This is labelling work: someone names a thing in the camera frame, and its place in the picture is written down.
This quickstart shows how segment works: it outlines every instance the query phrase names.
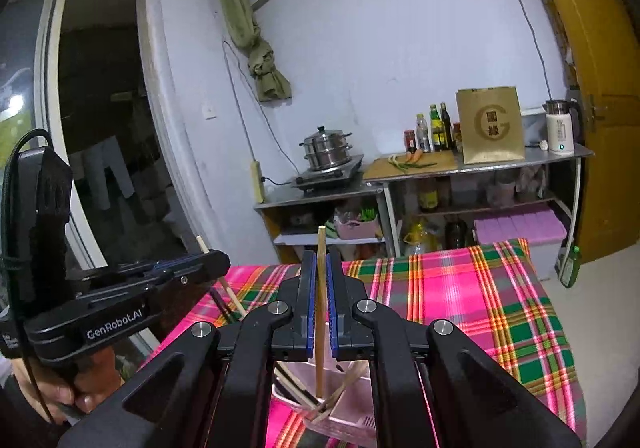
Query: cutting board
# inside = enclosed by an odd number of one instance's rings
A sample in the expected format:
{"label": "cutting board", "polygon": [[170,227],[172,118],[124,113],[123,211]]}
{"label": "cutting board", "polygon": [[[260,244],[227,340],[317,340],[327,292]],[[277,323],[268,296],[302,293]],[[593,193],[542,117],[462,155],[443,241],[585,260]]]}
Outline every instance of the cutting board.
{"label": "cutting board", "polygon": [[[398,159],[404,158],[404,154],[399,156]],[[422,154],[422,157],[418,161],[418,165],[425,165],[429,163],[436,163],[434,166],[426,168],[410,168],[407,173],[398,170],[388,161],[388,156],[380,157],[375,160],[362,175],[362,179],[365,181],[371,180],[384,180],[388,178],[405,176],[405,175],[420,175],[425,173],[438,173],[446,172],[449,170],[456,170],[458,163],[453,152],[446,150],[444,152],[431,152],[430,154]]]}

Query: pink lid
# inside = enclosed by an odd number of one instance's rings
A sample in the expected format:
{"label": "pink lid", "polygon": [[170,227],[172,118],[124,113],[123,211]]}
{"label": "pink lid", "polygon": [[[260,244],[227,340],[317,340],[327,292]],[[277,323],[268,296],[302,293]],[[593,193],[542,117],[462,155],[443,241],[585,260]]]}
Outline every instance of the pink lid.
{"label": "pink lid", "polygon": [[531,245],[562,242],[566,229],[553,210],[513,211],[474,221],[480,244],[492,244],[510,238],[526,238]]}

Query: gas stove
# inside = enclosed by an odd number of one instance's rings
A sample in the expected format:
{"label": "gas stove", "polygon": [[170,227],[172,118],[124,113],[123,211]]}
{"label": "gas stove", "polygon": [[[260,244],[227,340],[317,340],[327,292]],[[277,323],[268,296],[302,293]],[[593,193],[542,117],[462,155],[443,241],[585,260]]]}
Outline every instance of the gas stove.
{"label": "gas stove", "polygon": [[294,177],[291,184],[304,192],[345,186],[350,183],[362,165],[363,155],[354,155],[348,163],[327,170],[307,170]]}

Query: green curtain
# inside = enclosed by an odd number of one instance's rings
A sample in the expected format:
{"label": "green curtain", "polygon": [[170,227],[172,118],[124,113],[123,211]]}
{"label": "green curtain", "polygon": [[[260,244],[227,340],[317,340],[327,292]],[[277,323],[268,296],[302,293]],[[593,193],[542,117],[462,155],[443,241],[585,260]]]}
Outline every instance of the green curtain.
{"label": "green curtain", "polygon": [[255,78],[258,99],[268,102],[290,98],[291,85],[276,69],[273,49],[260,36],[260,27],[255,22],[249,0],[220,2],[231,39],[248,56],[249,71]]}

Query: plaid tablecloth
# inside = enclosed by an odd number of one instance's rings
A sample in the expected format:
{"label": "plaid tablecloth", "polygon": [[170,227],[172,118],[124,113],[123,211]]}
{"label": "plaid tablecloth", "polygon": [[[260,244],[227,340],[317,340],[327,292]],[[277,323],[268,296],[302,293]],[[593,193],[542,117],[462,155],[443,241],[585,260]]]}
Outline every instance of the plaid tablecloth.
{"label": "plaid tablecloth", "polygon": [[[249,311],[274,299],[300,266],[231,268],[226,280]],[[529,261],[527,243],[383,260],[345,262],[345,274],[361,279],[370,298],[423,324],[455,323],[532,394],[586,439],[586,408],[574,357],[549,298]],[[158,352],[194,322],[225,325],[205,296],[160,345]],[[341,444],[304,427],[302,418],[272,401],[267,448],[335,448]]]}

